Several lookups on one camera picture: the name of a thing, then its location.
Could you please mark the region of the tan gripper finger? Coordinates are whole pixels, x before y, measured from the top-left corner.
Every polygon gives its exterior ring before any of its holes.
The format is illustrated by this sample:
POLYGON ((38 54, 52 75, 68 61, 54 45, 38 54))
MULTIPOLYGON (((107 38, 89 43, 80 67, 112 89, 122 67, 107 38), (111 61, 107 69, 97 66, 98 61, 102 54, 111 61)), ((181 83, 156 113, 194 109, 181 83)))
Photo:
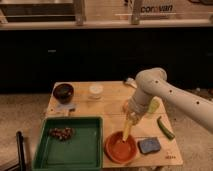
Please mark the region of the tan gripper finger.
POLYGON ((135 112, 128 113, 126 115, 126 123, 131 125, 136 125, 140 122, 141 116, 136 114, 135 112))

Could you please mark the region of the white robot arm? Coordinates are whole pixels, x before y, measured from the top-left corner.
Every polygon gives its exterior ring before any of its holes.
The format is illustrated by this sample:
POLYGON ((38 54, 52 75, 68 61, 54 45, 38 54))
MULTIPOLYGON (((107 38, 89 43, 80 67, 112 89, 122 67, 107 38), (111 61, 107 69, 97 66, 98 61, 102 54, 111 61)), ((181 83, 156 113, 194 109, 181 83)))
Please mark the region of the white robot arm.
POLYGON ((157 96, 184 111, 192 120, 213 134, 213 102, 179 89, 167 82, 162 68, 140 71, 136 75, 137 88, 125 106, 125 113, 137 124, 157 96))

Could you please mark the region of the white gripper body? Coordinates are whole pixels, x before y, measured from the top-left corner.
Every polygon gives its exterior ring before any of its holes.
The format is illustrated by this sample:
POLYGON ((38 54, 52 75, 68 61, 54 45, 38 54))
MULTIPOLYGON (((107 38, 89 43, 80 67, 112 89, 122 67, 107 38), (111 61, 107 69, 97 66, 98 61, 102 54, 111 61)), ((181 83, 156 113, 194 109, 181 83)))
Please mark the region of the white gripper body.
POLYGON ((142 117, 148 111, 152 99, 153 95, 141 89, 136 89, 131 98, 127 100, 126 114, 135 113, 142 117))

